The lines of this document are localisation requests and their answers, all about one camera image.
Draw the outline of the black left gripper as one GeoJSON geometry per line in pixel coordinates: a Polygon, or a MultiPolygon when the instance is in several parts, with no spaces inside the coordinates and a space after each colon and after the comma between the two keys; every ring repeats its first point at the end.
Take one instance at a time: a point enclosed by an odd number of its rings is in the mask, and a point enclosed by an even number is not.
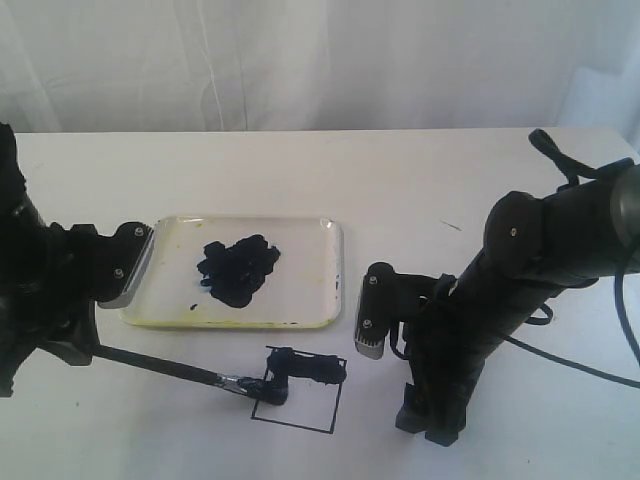
{"type": "Polygon", "coordinates": [[[3,398],[13,395],[18,369],[37,350],[72,367],[92,363],[100,345],[94,293],[102,236],[109,237],[92,225],[1,225],[3,398]]]}

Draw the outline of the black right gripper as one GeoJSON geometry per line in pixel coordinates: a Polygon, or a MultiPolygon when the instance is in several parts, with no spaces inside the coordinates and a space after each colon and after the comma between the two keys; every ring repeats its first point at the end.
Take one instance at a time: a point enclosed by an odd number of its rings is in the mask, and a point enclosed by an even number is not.
{"type": "Polygon", "coordinates": [[[451,446],[466,427],[467,406],[499,342],[491,322],[497,318],[500,277],[399,274],[396,283],[413,382],[405,384],[395,427],[451,446]]]}

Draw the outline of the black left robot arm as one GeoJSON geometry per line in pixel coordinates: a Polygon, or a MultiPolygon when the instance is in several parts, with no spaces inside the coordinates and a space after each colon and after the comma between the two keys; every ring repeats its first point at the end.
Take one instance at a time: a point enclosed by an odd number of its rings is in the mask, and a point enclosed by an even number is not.
{"type": "Polygon", "coordinates": [[[18,164],[16,136],[1,126],[1,395],[35,350],[71,366],[91,363],[99,343],[95,307],[120,298],[146,240],[127,223],[111,236],[95,226],[46,224],[18,164]]]}

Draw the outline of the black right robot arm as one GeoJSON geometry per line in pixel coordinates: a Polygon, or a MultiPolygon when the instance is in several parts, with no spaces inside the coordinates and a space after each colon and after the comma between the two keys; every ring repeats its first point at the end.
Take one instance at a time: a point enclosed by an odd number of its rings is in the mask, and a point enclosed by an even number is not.
{"type": "Polygon", "coordinates": [[[483,247],[441,280],[405,328],[412,383],[395,424],[455,442],[487,358],[547,300],[639,268],[639,168],[543,199],[512,191],[492,208],[483,247]]]}

